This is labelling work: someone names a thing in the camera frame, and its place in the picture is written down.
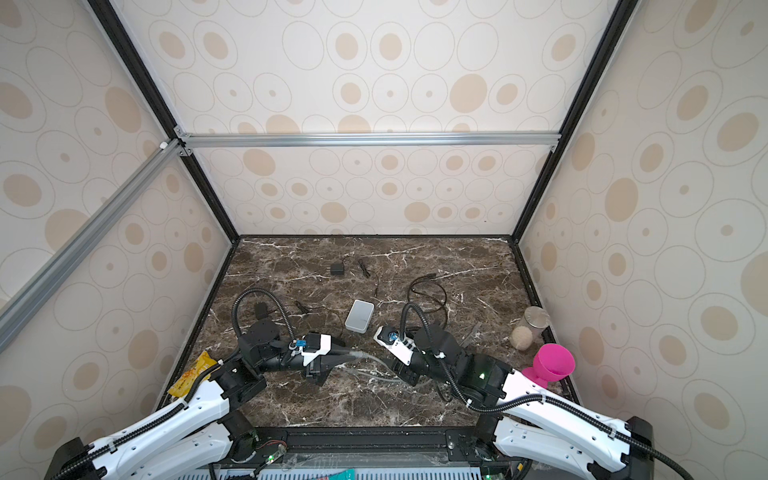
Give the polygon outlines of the pink funnel cup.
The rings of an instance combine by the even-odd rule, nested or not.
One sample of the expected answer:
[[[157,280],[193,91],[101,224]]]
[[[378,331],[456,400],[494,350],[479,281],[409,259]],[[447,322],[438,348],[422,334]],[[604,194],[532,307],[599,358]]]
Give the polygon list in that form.
[[[543,345],[534,356],[533,365],[522,374],[534,384],[548,388],[551,383],[559,382],[574,372],[575,359],[571,352],[555,343]]]

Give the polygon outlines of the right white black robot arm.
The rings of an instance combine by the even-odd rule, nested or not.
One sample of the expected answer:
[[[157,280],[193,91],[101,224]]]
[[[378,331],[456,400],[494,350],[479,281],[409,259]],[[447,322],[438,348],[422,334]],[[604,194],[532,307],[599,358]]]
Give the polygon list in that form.
[[[645,420],[611,418],[548,391],[501,360],[469,353],[438,323],[407,303],[395,330],[380,329],[377,342],[396,360],[402,379],[421,376],[446,384],[466,408],[491,418],[485,435],[500,453],[568,471],[583,479],[651,479],[662,463],[680,478],[690,473],[656,450]]]

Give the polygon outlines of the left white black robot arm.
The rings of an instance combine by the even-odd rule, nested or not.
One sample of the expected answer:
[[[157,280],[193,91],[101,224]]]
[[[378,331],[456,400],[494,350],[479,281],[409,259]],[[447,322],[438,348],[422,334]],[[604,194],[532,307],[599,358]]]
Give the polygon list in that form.
[[[240,326],[240,304],[250,295],[271,300],[283,318],[290,341],[279,340],[274,327]],[[271,291],[252,287],[236,297],[231,310],[238,340],[235,350],[193,380],[189,391],[173,403],[114,434],[85,444],[75,438],[59,447],[45,474],[47,479],[117,479],[188,434],[226,417],[266,387],[264,365],[290,355],[296,334],[285,306]]]

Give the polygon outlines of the white network switch box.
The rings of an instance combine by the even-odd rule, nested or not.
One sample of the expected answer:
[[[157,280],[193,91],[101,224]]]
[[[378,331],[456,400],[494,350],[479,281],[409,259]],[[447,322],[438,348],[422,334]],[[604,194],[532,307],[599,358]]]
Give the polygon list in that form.
[[[344,326],[347,330],[364,334],[374,313],[374,305],[363,300],[355,300],[347,314]]]

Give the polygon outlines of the diagonal aluminium rail left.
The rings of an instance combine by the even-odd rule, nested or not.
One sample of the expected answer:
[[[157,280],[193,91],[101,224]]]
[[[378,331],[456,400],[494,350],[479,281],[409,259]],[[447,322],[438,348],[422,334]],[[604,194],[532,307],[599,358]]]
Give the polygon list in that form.
[[[180,155],[172,139],[156,150],[77,230],[1,311],[1,349],[6,350],[51,296],[137,201],[166,164]]]

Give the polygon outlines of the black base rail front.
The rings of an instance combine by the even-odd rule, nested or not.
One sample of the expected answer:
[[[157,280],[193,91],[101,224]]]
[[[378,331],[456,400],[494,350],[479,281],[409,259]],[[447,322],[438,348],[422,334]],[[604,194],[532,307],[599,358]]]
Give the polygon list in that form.
[[[236,435],[214,422],[167,447],[151,446],[148,435],[142,435],[124,445],[109,443],[93,464],[108,479],[171,479],[210,463],[265,464],[284,448],[290,453],[321,454],[443,452],[451,461],[485,464],[524,458],[583,479],[625,479],[630,472],[630,448],[617,434],[582,431],[577,439],[562,439],[508,418],[484,418],[474,429],[311,428],[262,433],[262,439],[254,431]]]

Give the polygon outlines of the yellow snack bag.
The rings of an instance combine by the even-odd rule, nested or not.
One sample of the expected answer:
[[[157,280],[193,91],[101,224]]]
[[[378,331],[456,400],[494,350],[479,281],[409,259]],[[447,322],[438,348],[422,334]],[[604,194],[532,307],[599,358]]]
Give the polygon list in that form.
[[[197,357],[192,367],[183,373],[181,377],[169,387],[167,393],[173,398],[185,397],[191,391],[198,376],[208,368],[217,364],[218,362],[211,358],[207,351],[203,351]]]

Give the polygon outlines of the horizontal aluminium rail back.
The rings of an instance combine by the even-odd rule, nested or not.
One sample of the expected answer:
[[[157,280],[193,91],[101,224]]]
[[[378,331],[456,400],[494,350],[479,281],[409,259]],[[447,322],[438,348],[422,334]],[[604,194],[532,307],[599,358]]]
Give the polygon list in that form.
[[[303,134],[183,133],[181,141],[195,148],[318,148],[318,147],[433,147],[433,146],[557,146],[553,131],[490,132],[374,132]]]

